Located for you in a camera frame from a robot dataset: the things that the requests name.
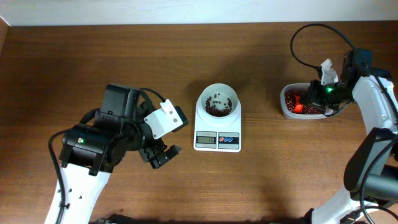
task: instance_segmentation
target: digital scale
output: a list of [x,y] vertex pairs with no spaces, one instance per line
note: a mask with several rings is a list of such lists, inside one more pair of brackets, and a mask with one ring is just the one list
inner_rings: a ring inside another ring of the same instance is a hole
[[[206,107],[230,110],[226,116],[212,116]],[[195,110],[193,148],[198,151],[239,152],[241,150],[241,103],[235,91],[225,84],[203,90]]]

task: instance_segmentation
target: wooden table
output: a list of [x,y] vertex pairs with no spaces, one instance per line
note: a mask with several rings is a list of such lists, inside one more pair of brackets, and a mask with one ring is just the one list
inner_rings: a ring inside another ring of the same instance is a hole
[[[398,22],[330,24],[373,50],[374,66],[398,73]],[[44,222],[56,184],[48,139],[99,107],[109,82],[157,90],[182,107],[190,124],[164,137],[183,150],[159,170],[127,153],[91,220],[119,213],[269,221],[324,204],[343,186],[345,165],[366,133],[356,105],[330,119],[283,117],[282,88],[317,78],[290,54],[290,38],[302,25],[12,27],[0,59],[0,222]],[[349,47],[319,27],[304,30],[295,50],[315,65],[332,59],[340,74]],[[195,103],[212,83],[228,84],[239,96],[240,153],[193,149]],[[61,146],[57,139],[57,155]],[[387,214],[372,216],[393,222]]]

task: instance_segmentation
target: white bowl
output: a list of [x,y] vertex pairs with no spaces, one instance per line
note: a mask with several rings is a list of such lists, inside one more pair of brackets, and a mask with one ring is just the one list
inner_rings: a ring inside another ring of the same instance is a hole
[[[296,114],[292,113],[287,109],[285,102],[285,92],[289,90],[307,90],[310,86],[309,83],[295,83],[285,86],[285,88],[280,93],[280,105],[282,106],[282,111],[287,119],[322,119],[326,118],[323,114]],[[327,109],[326,114],[332,114],[333,110]]]

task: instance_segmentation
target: red object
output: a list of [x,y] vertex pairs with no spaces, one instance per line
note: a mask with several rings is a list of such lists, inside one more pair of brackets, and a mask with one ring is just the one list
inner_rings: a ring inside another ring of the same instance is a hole
[[304,109],[304,105],[299,103],[300,96],[294,95],[296,97],[296,106],[294,107],[294,113],[301,113]]

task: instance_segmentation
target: white wall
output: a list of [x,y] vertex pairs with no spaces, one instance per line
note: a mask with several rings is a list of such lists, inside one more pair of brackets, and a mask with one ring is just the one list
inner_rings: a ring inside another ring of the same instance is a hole
[[0,0],[12,26],[398,20],[398,0]]

